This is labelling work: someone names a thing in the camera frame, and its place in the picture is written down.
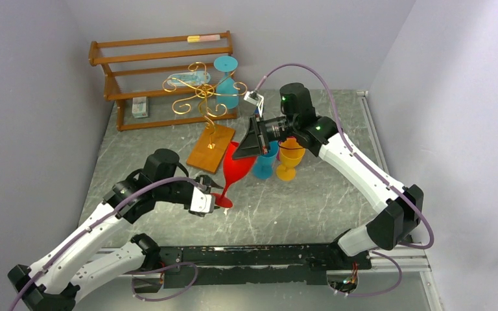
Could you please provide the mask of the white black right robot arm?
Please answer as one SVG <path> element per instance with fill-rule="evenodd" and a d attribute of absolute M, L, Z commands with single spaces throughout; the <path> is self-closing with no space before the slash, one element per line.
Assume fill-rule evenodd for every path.
<path fill-rule="evenodd" d="M 363 193 L 376 211 L 366 224 L 342 233 L 330 252 L 334 266 L 347 268 L 355 256 L 379 248 L 391 250 L 420 224 L 423 191 L 404 186 L 369 160 L 340 130 L 334 120 L 316 114 L 310 91 L 301 83 L 282 86 L 280 117 L 250 117 L 248 130 L 232 158 L 263 156 L 272 141 L 289 137 L 314 156 L 329 163 Z"/>

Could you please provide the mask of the gold wire glass rack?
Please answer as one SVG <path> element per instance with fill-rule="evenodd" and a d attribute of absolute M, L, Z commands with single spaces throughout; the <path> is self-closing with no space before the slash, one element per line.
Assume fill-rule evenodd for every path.
<path fill-rule="evenodd" d="M 205 71 L 209 73 L 208 66 L 202 62 L 192 63 L 188 66 L 186 72 L 188 71 Z M 169 86 L 165 82 L 166 79 L 162 83 L 163 90 L 168 93 L 175 92 L 179 87 Z M 217 103 L 215 88 L 218 82 L 212 84 L 210 80 L 207 84 L 197 87 L 185 86 L 193 94 L 190 97 L 175 100 L 171 105 L 175 114 L 185 115 L 193 110 L 191 102 L 199 100 L 197 110 L 203 117 L 206 127 L 186 163 L 191 167 L 213 174 L 218 170 L 228 144 L 235 134 L 234 129 L 217 124 L 220 118 L 226 117 L 230 112 L 230 109 L 227 109 L 225 105 Z M 242 82 L 235 81 L 234 87 L 239 90 L 238 99 L 248 91 L 247 85 Z"/>

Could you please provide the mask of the red wine glass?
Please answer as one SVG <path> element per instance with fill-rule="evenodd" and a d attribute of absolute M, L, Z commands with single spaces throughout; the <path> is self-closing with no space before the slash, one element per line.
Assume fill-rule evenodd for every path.
<path fill-rule="evenodd" d="M 232 201 L 226 196 L 228 189 L 249 173 L 257 159 L 256 156 L 234 159 L 233 153 L 238 146 L 238 142 L 230 141 L 223 161 L 223 173 L 226 184 L 221 194 L 213 193 L 215 205 L 225 209 L 233 207 Z"/>

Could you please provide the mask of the blue wine glass front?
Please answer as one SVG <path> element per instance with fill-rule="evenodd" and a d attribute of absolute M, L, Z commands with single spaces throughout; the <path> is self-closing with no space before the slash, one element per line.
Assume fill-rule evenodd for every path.
<path fill-rule="evenodd" d="M 273 174 L 273 166 L 277 159 L 279 145 L 277 141 L 270 143 L 270 150 L 267 154 L 257 158 L 252 168 L 252 174 L 259 179 L 268 179 Z"/>

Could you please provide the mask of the yellow wine glass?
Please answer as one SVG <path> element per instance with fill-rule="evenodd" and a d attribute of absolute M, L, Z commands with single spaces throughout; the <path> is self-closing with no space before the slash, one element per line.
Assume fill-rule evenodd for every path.
<path fill-rule="evenodd" d="M 282 181 L 293 180 L 296 176 L 296 166 L 300 164 L 306 149 L 294 137 L 279 143 L 279 165 L 276 175 Z"/>

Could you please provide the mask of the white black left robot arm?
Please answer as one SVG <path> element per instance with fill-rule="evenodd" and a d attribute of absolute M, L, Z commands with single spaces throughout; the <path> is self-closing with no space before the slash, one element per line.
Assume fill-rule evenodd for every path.
<path fill-rule="evenodd" d="M 131 172 L 104 195 L 90 216 L 63 242 L 31 265 L 8 272 L 17 291 L 9 307 L 22 301 L 29 310 L 72 310 L 88 294 L 124 273 L 161 272 L 161 249 L 146 234 L 97 260 L 92 257 L 116 232 L 155 208 L 157 202 L 183 205 L 204 216 L 215 210 L 209 175 L 190 178 L 179 155 L 166 148 L 150 154 L 143 168 Z"/>

